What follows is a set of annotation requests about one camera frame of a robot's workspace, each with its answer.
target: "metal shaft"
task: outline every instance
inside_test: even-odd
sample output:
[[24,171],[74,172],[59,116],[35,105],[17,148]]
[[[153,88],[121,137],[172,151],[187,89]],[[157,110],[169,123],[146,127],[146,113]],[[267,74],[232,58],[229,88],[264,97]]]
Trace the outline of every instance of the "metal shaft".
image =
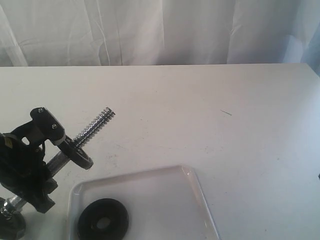
[[[113,117],[115,113],[109,108],[106,107],[82,132],[76,136],[73,141],[77,148],[83,147],[90,139],[99,132],[104,125],[106,125]],[[51,175],[54,176],[59,172],[68,162],[69,158],[66,157],[61,151],[59,151],[48,163],[47,168],[51,172]],[[8,198],[3,207],[0,209],[2,214],[5,214],[6,217],[10,217],[14,211],[21,211],[22,207],[27,202],[21,197],[14,195],[11,198]]]

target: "white tray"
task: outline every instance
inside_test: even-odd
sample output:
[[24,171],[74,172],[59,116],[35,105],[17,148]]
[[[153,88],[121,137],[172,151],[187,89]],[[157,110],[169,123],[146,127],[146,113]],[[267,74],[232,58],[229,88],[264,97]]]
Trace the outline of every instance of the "white tray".
[[78,240],[77,223],[92,202],[112,198],[129,214],[124,240],[219,240],[194,171],[173,166],[82,182],[69,197],[67,237]]

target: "white fabric backdrop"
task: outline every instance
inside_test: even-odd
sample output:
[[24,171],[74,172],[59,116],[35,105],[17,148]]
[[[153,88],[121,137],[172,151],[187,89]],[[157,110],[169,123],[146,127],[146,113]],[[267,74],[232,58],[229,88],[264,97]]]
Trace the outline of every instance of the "white fabric backdrop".
[[0,0],[0,66],[306,62],[319,0]]

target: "black rubber washer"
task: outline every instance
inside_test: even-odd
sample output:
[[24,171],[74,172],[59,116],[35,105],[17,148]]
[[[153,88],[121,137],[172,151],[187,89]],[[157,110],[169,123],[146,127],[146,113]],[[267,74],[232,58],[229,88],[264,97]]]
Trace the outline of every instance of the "black rubber washer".
[[[107,218],[109,224],[103,228],[99,220]],[[122,240],[129,227],[129,216],[125,206],[112,198],[94,201],[82,212],[77,233],[80,240]]]

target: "white table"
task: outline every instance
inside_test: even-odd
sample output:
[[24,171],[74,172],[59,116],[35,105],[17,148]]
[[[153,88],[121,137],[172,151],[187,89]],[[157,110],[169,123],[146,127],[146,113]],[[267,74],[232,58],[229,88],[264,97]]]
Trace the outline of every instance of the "white table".
[[[105,106],[116,112],[85,147],[92,169],[69,163],[55,176],[56,205],[23,209],[25,239],[64,238],[80,181],[177,164],[195,169],[222,240],[319,239],[320,79],[307,65],[3,67],[0,76],[0,132],[39,106],[71,137]],[[47,147],[48,160],[57,148]]]

